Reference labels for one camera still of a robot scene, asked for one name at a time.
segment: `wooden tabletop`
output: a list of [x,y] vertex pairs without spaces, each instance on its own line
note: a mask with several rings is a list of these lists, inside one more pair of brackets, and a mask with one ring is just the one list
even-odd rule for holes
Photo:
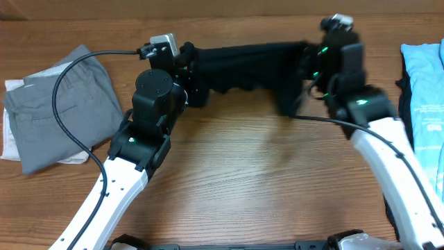
[[[91,51],[136,49],[174,32],[200,48],[277,41],[320,42],[321,16],[229,19],[0,22],[0,94],[4,80],[23,78],[79,44]],[[400,45],[438,43],[442,15],[355,17],[366,44],[368,82],[394,105],[401,77]],[[101,56],[124,110],[135,79],[149,67],[134,56]],[[319,101],[304,115],[326,116]],[[127,233],[151,244],[259,244],[324,240],[360,228],[394,239],[380,188],[361,156],[331,124],[276,115],[266,90],[212,95],[178,120],[172,147],[111,239]],[[105,160],[109,142],[95,153]],[[23,176],[18,162],[0,160],[0,249],[47,249],[89,194],[99,169],[56,165]]]

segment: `blue fabric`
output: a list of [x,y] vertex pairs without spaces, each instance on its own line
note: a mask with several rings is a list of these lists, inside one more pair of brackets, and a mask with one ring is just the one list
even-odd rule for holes
[[403,44],[401,52],[410,76],[415,155],[444,201],[444,40],[441,44]]

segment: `black cable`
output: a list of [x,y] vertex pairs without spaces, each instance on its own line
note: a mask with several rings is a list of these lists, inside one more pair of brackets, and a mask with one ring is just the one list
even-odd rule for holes
[[356,125],[356,124],[353,124],[350,122],[343,122],[343,121],[340,121],[337,119],[330,119],[330,118],[325,118],[325,117],[310,117],[310,116],[302,116],[302,115],[291,115],[290,118],[312,120],[312,121],[318,121],[318,122],[329,122],[329,123],[338,124],[341,126],[347,126],[350,128],[359,129],[360,131],[367,132],[367,133],[371,134],[372,136],[376,137],[377,139],[381,140],[385,145],[387,145],[389,148],[391,148],[396,153],[396,157],[401,159],[402,162],[409,169],[411,175],[413,176],[413,179],[415,179],[415,182],[418,185],[419,190],[421,191],[422,196],[424,197],[425,203],[429,207],[430,214],[432,215],[433,219],[436,222],[437,227],[439,228],[439,231],[441,232],[441,234],[444,237],[443,223],[442,223],[441,219],[439,218],[438,214],[436,213],[432,202],[430,201],[429,197],[427,196],[427,193],[426,193],[424,187],[422,186],[422,183],[421,183],[419,177],[416,175],[415,170],[410,165],[409,161],[405,158],[404,154],[401,151],[399,151],[399,149],[397,149],[395,146],[393,146],[388,140],[384,139],[381,135],[371,131],[368,128],[364,128],[363,126],[359,126],[359,125]]
[[66,67],[65,70],[63,70],[63,72],[57,78],[57,81],[55,82],[54,89],[53,89],[53,99],[52,99],[53,114],[54,114],[55,120],[57,121],[58,126],[60,126],[60,128],[63,130],[63,132],[65,132],[65,134],[68,135],[69,139],[71,139],[73,142],[75,142],[83,151],[87,152],[88,155],[94,160],[94,162],[96,162],[96,164],[99,166],[99,169],[100,169],[100,171],[102,173],[102,177],[103,177],[103,188],[102,188],[102,192],[100,194],[100,198],[97,201],[97,204],[94,207],[93,211],[91,212],[91,215],[88,217],[87,221],[82,226],[81,230],[77,233],[75,238],[72,240],[71,244],[68,247],[68,250],[71,250],[74,248],[78,239],[80,239],[82,234],[85,232],[86,228],[89,226],[89,224],[93,220],[97,211],[99,210],[100,205],[102,204],[102,201],[106,195],[106,187],[108,184],[108,178],[106,176],[105,168],[103,167],[102,162],[82,142],[80,142],[76,137],[74,137],[74,135],[72,135],[71,132],[69,132],[69,130],[63,124],[63,122],[60,120],[60,117],[57,112],[57,91],[58,91],[58,86],[60,85],[60,82],[62,81],[63,77],[67,74],[67,72],[70,69],[72,69],[74,66],[76,66],[76,64],[78,64],[79,62],[81,62],[82,60],[84,60],[86,58],[90,58],[92,56],[105,55],[105,54],[137,55],[137,52],[136,51],[97,51],[97,52],[92,52],[92,53],[86,54],[84,56],[81,56],[81,57],[75,59],[75,61],[73,61],[68,67]]

